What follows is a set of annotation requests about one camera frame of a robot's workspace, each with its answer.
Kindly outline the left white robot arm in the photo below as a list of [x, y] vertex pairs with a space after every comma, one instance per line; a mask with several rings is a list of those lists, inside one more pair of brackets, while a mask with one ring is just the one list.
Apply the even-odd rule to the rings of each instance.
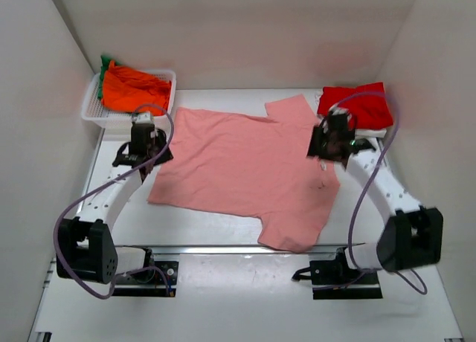
[[120, 146], [106, 181], [110, 185], [92, 195], [72, 219], [59, 223], [57, 247], [82, 281], [108, 284], [130, 273], [147, 281], [155, 274], [149, 248], [117, 246], [112, 228], [132, 194], [153, 168], [173, 159], [167, 135], [148, 113], [132, 120], [130, 140]]

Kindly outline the pink t-shirt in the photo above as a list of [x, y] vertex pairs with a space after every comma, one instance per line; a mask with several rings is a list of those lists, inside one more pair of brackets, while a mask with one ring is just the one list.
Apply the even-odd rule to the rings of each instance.
[[339, 180], [308, 157], [317, 122], [305, 97], [264, 105], [265, 116], [180, 108], [151, 204], [259, 219], [261, 245], [301, 253], [326, 225]]

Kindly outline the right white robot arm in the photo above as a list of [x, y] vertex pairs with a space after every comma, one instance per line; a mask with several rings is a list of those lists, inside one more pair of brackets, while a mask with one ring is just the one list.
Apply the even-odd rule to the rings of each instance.
[[353, 244], [347, 237], [344, 256], [333, 265], [343, 283], [352, 282], [360, 271], [395, 273], [428, 265], [441, 258], [443, 215], [435, 207], [424, 207], [384, 165], [385, 152], [366, 138], [357, 138], [349, 114], [330, 112], [314, 126], [308, 157], [340, 163], [361, 185], [361, 204], [369, 198], [384, 223], [377, 242]]

